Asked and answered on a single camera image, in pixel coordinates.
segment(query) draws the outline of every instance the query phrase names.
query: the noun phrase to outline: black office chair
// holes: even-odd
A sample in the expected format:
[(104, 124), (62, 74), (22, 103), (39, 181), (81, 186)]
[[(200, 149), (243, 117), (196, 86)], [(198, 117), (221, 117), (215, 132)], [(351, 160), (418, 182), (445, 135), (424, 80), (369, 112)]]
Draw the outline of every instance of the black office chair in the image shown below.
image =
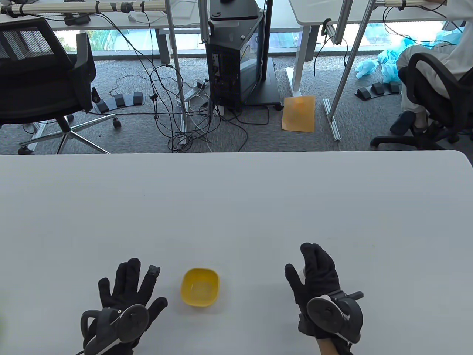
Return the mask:
[(55, 119), (61, 131), (20, 143), (19, 154), (30, 154), (28, 145), (61, 137), (57, 154), (69, 139), (101, 152), (76, 132), (114, 114), (69, 126), (65, 116), (92, 109), (90, 83), (96, 75), (88, 36), (77, 35), (77, 55), (67, 55), (45, 19), (0, 24), (0, 126)]
[[(450, 99), (437, 93), (416, 68), (420, 61), (427, 63), (437, 73)], [(409, 60), (409, 65), (399, 70), (399, 78), (407, 87), (409, 100), (424, 106), (434, 122), (422, 133), (417, 133), (411, 127), (413, 137), (376, 137), (371, 141), (371, 146), (400, 143), (417, 149), (442, 150), (444, 148), (437, 144), (438, 141), (448, 138), (449, 142), (455, 142), (460, 131), (473, 127), (473, 68), (457, 80), (433, 55), (415, 53)]]

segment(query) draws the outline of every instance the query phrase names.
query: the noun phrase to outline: yellow bowl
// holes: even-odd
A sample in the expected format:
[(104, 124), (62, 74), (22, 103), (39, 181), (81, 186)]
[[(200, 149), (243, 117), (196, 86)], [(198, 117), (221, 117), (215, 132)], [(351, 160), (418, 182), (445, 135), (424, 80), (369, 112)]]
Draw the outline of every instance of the yellow bowl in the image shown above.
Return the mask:
[(182, 279), (181, 298), (184, 303), (194, 307), (208, 307), (219, 296), (220, 280), (210, 269), (191, 269)]

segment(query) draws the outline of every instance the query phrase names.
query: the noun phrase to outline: gray carpet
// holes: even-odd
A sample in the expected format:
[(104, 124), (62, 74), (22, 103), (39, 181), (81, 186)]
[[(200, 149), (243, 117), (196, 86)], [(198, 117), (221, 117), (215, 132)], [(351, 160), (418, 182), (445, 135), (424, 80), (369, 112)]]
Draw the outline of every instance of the gray carpet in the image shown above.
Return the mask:
[[(357, 62), (366, 57), (357, 58)], [(284, 68), (294, 64), (294, 57), (274, 58), (276, 75), (280, 89), (281, 99), (290, 96), (289, 85), (285, 76)], [(194, 79), (207, 78), (207, 66), (204, 59), (182, 58), (180, 59), (181, 72), (186, 82), (192, 83)], [(102, 98), (108, 97), (108, 92), (115, 87), (116, 79), (128, 74), (146, 73), (140, 62), (134, 61), (103, 61), (96, 62), (97, 77), (93, 85), (97, 88)], [(319, 57), (317, 59), (316, 74), (313, 73), (313, 61), (304, 66), (301, 91), (303, 95), (316, 96), (315, 132), (296, 133), (281, 130), (282, 111), (278, 112), (270, 108), (270, 121), (268, 125), (253, 126), (244, 125), (248, 131), (248, 142), (242, 151), (359, 151), (370, 150), (369, 142), (377, 135), (389, 134), (389, 126), (396, 119), (401, 98), (399, 95), (389, 95), (362, 102), (353, 94), (361, 86), (370, 85), (372, 82), (381, 80), (380, 70), (375, 74), (358, 80), (355, 72), (349, 76), (342, 99), (336, 112), (337, 124), (342, 140), (334, 142), (330, 128), (324, 116), (322, 99), (332, 99), (335, 95), (339, 79), (343, 71), (342, 57)], [(175, 73), (170, 68), (159, 69), (160, 76), (174, 77)], [(177, 92), (177, 84), (172, 79), (163, 79), (169, 90)], [(118, 92), (125, 94), (134, 91), (142, 91), (145, 95), (151, 93), (149, 80), (139, 77), (127, 77), (118, 81)], [(166, 93), (157, 83), (161, 97), (169, 104)], [(194, 108), (200, 106), (199, 98), (192, 102)], [(158, 111), (163, 113), (163, 105), (158, 106)], [(118, 109), (114, 113), (152, 112), (152, 106), (148, 99), (144, 106)], [(85, 122), (96, 118), (91, 114), (83, 112), (75, 114), (74, 124)], [(264, 122), (266, 111), (261, 109), (248, 109), (243, 112), (240, 120), (246, 122)], [(81, 134), (112, 153), (165, 153), (170, 152), (167, 147), (168, 139), (158, 131), (151, 114), (123, 115), (120, 116), (121, 129), (114, 129), (112, 122), (105, 122), (88, 128)], [(159, 120), (168, 128), (169, 115), (160, 114)], [(45, 133), (59, 130), (56, 123), (49, 124)], [(21, 125), (4, 125), (0, 130), (0, 154), (16, 154), (17, 143), (26, 140), (29, 134), (23, 131)], [(238, 127), (222, 122), (220, 126), (209, 134), (213, 151), (237, 151), (245, 140), (245, 133)], [(59, 140), (41, 142), (37, 145), (35, 154), (55, 153)], [(458, 149), (465, 153), (470, 161), (473, 161), (473, 142), (469, 137), (462, 136), (455, 145), (442, 142), (447, 149)], [(406, 146), (382, 145), (380, 149), (409, 149)], [(206, 152), (209, 148), (202, 141), (194, 141), (189, 151)], [(69, 141), (64, 153), (94, 153), (89, 147), (76, 142)]]

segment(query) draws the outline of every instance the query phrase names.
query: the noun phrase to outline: black glove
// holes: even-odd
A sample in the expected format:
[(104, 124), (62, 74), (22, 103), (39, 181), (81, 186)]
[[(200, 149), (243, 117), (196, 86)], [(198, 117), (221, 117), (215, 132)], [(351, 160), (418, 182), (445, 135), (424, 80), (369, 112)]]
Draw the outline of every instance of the black glove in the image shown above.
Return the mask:
[[(110, 281), (103, 278), (98, 282), (98, 291), (102, 307), (115, 308), (124, 311), (134, 304), (142, 304), (146, 306), (151, 298), (159, 275), (160, 268), (150, 265), (149, 270), (143, 278), (140, 290), (138, 291), (138, 283), (140, 281), (141, 263), (138, 259), (130, 259), (126, 263), (121, 263), (117, 268), (115, 277), (115, 286), (112, 294), (110, 294)], [(161, 311), (167, 306), (167, 299), (159, 297), (148, 308), (149, 323), (146, 327), (148, 330), (151, 323), (158, 317)], [(84, 339), (84, 348), (87, 343), (96, 335), (97, 324), (94, 320), (89, 327), (88, 336)], [(121, 343), (107, 350), (106, 355), (128, 355), (133, 353), (133, 348), (138, 345), (140, 338), (131, 343)]]
[(305, 260), (305, 284), (302, 284), (292, 264), (284, 267), (286, 279), (294, 291), (294, 299), (301, 311), (299, 331), (317, 339), (337, 338), (335, 334), (315, 325), (307, 314), (307, 303), (311, 299), (340, 289), (335, 263), (318, 244), (304, 243), (300, 246), (300, 251)]

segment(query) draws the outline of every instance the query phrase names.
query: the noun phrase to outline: white desk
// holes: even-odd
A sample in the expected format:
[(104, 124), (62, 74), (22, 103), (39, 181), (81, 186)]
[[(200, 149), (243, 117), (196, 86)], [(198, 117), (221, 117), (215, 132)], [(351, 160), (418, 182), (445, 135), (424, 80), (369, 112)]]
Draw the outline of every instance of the white desk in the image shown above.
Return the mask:
[[(327, 18), (331, 18), (336, 23), (340, 15), (343, 0), (289, 0), (296, 21), (302, 26), (299, 34), (298, 49), (296, 53), (296, 63), (293, 68), (286, 68), (286, 73), (293, 96), (300, 96), (300, 81), (302, 70), (306, 58), (307, 44), (309, 39), (310, 27), (324, 23)], [(365, 12), (367, 0), (353, 0), (349, 23), (359, 23)], [(377, 8), (373, 11), (370, 22), (382, 22), (384, 8)], [(440, 13), (447, 14), (445, 7), (438, 10)], [(433, 12), (424, 11), (419, 8), (405, 8), (402, 11), (393, 9), (389, 13), (388, 22), (403, 21), (445, 21), (445, 19)]]
[[(194, 4), (190, 3), (194, 0), (185, 0), (185, 2), (180, 2), (179, 0), (172, 0), (173, 4), (173, 19), (174, 25), (176, 27), (176, 32), (179, 33), (180, 28), (199, 28), (199, 7), (197, 1)], [(38, 3), (53, 3), (53, 2), (62, 2), (61, 0), (39, 0)], [(263, 8), (264, 0), (256, 0), (258, 6)], [(288, 4), (287, 0), (275, 0), (272, 13), (272, 32), (296, 32), (299, 30), (299, 24), (294, 19), (294, 16), (291, 15), (291, 7)], [(128, 19), (128, 14), (124, 13), (108, 13), (107, 16), (120, 28), (126, 29), (137, 29), (137, 28), (148, 28), (146, 16), (137, 12), (131, 13), (138, 21), (146, 22), (146, 24), (131, 22)], [(151, 24), (151, 28), (168, 28), (167, 18), (162, 12), (147, 12), (149, 20), (156, 22)], [(18, 19), (11, 18), (8, 15), (0, 15), (0, 23), (8, 21), (16, 21)], [(49, 21), (49, 25), (54, 30), (72, 30), (72, 29), (85, 29), (85, 30), (100, 30), (100, 29), (113, 29), (112, 26), (103, 18), (98, 16), (92, 16), (90, 22), (85, 25), (80, 26), (67, 26), (64, 22), (58, 21)]]
[[(0, 156), (0, 354), (74, 354), (139, 257), (169, 306), (136, 355), (308, 355), (284, 265), (320, 243), (362, 290), (356, 354), (468, 354), (473, 169), (457, 151)], [(182, 303), (192, 267), (221, 293)]]

